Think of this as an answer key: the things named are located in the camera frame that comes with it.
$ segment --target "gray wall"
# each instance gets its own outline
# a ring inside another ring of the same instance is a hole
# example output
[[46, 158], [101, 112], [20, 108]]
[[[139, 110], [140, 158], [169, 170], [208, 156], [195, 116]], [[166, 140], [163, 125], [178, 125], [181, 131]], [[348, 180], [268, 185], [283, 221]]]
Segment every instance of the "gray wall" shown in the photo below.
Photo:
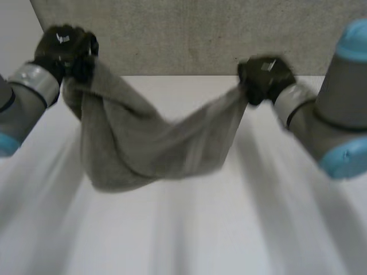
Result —
[[120, 75], [235, 74], [237, 60], [284, 53], [297, 74], [324, 74], [365, 0], [32, 0], [41, 26], [95, 32]]

